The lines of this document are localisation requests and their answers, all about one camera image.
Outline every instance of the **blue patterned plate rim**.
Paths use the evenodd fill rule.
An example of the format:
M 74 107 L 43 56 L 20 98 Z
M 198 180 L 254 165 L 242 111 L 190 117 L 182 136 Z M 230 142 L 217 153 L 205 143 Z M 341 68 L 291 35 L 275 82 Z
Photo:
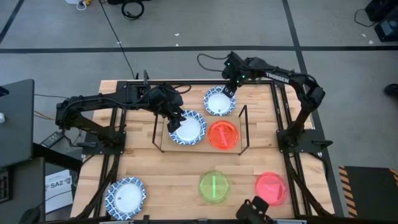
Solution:
M 132 212 L 122 212 L 120 211 L 115 202 L 115 195 L 118 192 L 118 190 L 126 184 L 134 184 L 139 187 L 141 190 L 142 198 L 139 206 Z M 105 208 L 106 211 L 113 216 L 117 220 L 130 220 L 132 219 L 136 214 L 138 214 L 142 210 L 142 206 L 144 204 L 144 200 L 146 199 L 147 194 L 144 189 L 144 184 L 137 178 L 137 177 L 125 177 L 123 179 L 118 180 L 117 182 L 113 183 L 106 195 L 105 195 Z
M 232 98 L 229 99 L 229 108 L 226 111 L 217 112 L 217 111 L 213 111 L 210 109 L 210 106 L 209 106 L 210 96 L 212 96 L 216 93 L 222 93 L 223 89 L 224 89 L 224 87 L 222 87 L 222 86 L 216 86 L 216 87 L 210 88 L 209 90 L 206 91 L 206 94 L 203 97 L 203 104 L 205 105 L 205 109 L 207 110 L 207 112 L 209 112 L 212 115 L 226 116 L 226 115 L 229 115 L 235 109 L 235 105 L 236 105 L 235 96 L 233 96 Z
M 172 141 L 176 142 L 178 144 L 181 144 L 181 145 L 194 145 L 194 144 L 198 143 L 200 140 L 202 140 L 205 137 L 205 132 L 206 132 L 206 121 L 205 121 L 205 119 L 203 118 L 202 115 L 200 115 L 200 113 L 198 113 L 196 111 L 193 111 L 193 110 L 184 110 L 184 112 L 181 115 L 183 117 L 195 118 L 199 122 L 199 124 L 200 124 L 199 135 L 195 139 L 186 141 L 186 140 L 181 139 L 178 136 L 178 134 L 177 134 L 178 130 L 176 130 L 176 131 L 174 131 L 172 133 L 169 133 L 170 137 L 172 138 Z

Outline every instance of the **gray floor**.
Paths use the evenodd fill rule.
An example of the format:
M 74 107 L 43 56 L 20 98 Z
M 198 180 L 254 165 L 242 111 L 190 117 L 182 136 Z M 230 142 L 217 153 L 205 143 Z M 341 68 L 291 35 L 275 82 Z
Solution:
M 17 2 L 0 1 L 0 30 Z M 373 28 L 353 22 L 354 11 L 366 6 L 369 0 L 288 2 L 301 46 L 398 45 L 381 43 Z M 293 46 L 282 0 L 152 0 L 144 4 L 146 11 L 137 21 L 125 20 L 118 6 L 104 5 L 125 47 Z M 363 13 L 358 19 L 369 22 Z M 64 0 L 25 0 L 0 43 L 0 50 L 100 47 L 118 44 L 98 1 L 85 11 L 77 11 Z M 126 55 L 134 72 L 146 69 L 151 79 L 220 78 L 220 74 L 197 65 L 198 53 Z M 207 53 L 224 56 L 228 52 Z M 239 54 L 262 57 L 270 64 L 299 70 L 294 51 Z M 326 91 L 319 113 L 326 138 L 335 142 L 329 148 L 334 169 L 351 165 L 398 170 L 398 101 L 382 92 L 387 84 L 398 82 L 398 52 L 304 52 L 303 56 L 308 72 Z M 223 66 L 212 60 L 204 63 L 212 68 Z M 0 54 L 0 85 L 33 78 L 35 92 L 41 94 L 93 95 L 98 92 L 100 80 L 131 77 L 122 53 Z M 58 102 L 55 98 L 37 97 L 35 109 L 54 117 Z M 34 141 L 41 142 L 56 130 L 53 122 L 35 118 Z M 77 130 L 68 135 L 74 139 Z M 54 149 L 71 151 L 63 141 Z M 47 219 L 65 218 L 69 211 L 70 207 L 47 215 Z

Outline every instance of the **yellow and black stripe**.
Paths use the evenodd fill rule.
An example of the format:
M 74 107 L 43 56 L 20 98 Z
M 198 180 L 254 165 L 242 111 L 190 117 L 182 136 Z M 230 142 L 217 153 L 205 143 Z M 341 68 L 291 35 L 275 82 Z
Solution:
M 356 212 L 354 196 L 351 191 L 351 187 L 349 186 L 347 170 L 344 168 L 344 166 L 339 166 L 338 172 L 340 174 L 341 183 L 343 184 L 343 192 L 346 198 L 348 214 L 351 218 L 356 218 L 358 213 Z
M 398 187 L 398 174 L 397 171 L 395 171 L 394 169 L 390 169 L 390 171 L 392 172 L 392 176 L 394 176 L 394 179 L 396 180 L 396 184 Z

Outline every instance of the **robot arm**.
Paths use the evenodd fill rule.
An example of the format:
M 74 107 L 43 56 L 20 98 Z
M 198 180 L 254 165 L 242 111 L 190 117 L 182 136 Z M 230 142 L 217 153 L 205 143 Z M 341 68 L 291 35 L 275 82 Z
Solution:
M 297 146 L 298 138 L 304 129 L 304 122 L 319 107 L 325 96 L 323 88 L 319 87 L 315 79 L 310 75 L 269 65 L 266 61 L 257 57 L 243 60 L 234 52 L 229 54 L 224 64 L 222 76 L 224 79 L 229 79 L 229 83 L 225 86 L 223 93 L 230 98 L 245 81 L 261 77 L 270 78 L 294 88 L 297 98 L 301 102 L 301 110 L 297 119 L 287 128 L 284 134 L 284 142 L 289 147 Z M 308 86 L 309 91 L 305 92 L 303 85 Z
M 185 120 L 181 116 L 183 105 L 180 93 L 166 83 L 150 88 L 148 84 L 126 84 L 115 93 L 94 96 L 73 96 L 57 104 L 55 124 L 62 130 L 72 127 L 94 134 L 103 143 L 117 143 L 117 133 L 113 127 L 103 127 L 81 115 L 81 112 L 106 108 L 126 110 L 144 109 L 169 119 L 169 132 L 180 127 Z

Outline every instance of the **plate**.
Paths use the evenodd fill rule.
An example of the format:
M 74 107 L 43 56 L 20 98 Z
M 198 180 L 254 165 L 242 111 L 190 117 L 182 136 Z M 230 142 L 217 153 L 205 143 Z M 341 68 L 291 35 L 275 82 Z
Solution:
M 185 110 L 181 114 L 185 121 L 181 121 L 181 127 L 170 133 L 172 140 L 182 145 L 194 145 L 205 137 L 206 121 L 196 111 Z
M 142 210 L 146 197 L 144 184 L 138 178 L 125 177 L 109 187 L 106 211 L 117 220 L 130 220 Z
M 226 116 L 235 109 L 235 96 L 229 98 L 224 93 L 222 93 L 222 91 L 222 86 L 213 87 L 207 90 L 205 97 L 203 98 L 205 109 L 212 115 Z

